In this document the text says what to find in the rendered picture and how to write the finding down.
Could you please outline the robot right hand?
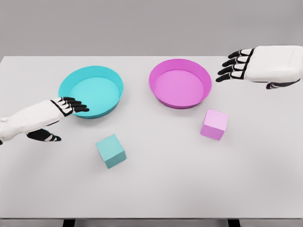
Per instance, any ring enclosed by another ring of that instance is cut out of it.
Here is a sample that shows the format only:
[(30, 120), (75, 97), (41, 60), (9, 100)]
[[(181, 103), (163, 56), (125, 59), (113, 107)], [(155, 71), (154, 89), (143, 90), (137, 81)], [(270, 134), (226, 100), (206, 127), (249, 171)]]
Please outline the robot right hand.
[(303, 79), (303, 46), (261, 45), (228, 55), (216, 82), (230, 79), (266, 83), (266, 89), (288, 87)]

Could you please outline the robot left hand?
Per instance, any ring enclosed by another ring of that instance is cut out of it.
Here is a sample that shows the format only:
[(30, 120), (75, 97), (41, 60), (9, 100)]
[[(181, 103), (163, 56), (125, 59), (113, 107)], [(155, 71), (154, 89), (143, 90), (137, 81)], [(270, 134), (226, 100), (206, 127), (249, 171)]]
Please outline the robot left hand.
[(16, 135), (24, 133), (33, 140), (58, 142), (62, 139), (43, 127), (55, 124), (71, 114), (88, 111), (86, 105), (72, 97), (45, 100), (10, 116), (6, 122), (6, 132), (3, 135), (7, 139), (12, 139)]

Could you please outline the cyan plate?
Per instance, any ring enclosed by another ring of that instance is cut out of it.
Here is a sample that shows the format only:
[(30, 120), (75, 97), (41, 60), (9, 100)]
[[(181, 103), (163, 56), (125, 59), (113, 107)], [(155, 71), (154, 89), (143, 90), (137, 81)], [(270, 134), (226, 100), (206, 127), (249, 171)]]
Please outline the cyan plate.
[(87, 66), (70, 73), (60, 84), (59, 97), (73, 97), (89, 109), (75, 115), (93, 119), (107, 115), (117, 106), (124, 91), (120, 75), (104, 66)]

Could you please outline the cyan block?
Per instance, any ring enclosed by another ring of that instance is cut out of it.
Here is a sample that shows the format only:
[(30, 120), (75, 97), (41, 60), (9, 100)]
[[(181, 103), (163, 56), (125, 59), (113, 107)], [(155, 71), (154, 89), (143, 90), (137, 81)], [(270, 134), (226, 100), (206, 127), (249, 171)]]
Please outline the cyan block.
[(108, 169), (126, 160), (125, 150), (115, 134), (97, 142), (96, 147)]

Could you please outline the pink block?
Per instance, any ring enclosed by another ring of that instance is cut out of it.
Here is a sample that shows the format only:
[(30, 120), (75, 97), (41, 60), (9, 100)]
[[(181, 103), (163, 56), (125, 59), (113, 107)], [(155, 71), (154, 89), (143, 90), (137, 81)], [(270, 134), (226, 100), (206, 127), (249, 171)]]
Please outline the pink block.
[(200, 134), (214, 140), (221, 140), (226, 131), (228, 119), (227, 113), (208, 109)]

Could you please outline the pink plate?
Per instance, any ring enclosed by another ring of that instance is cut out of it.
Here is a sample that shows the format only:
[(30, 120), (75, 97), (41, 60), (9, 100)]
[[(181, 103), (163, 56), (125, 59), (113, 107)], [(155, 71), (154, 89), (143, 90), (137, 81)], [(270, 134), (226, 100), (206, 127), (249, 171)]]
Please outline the pink plate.
[(188, 109), (209, 96), (212, 79), (206, 69), (194, 61), (169, 59), (151, 70), (149, 86), (165, 106)]

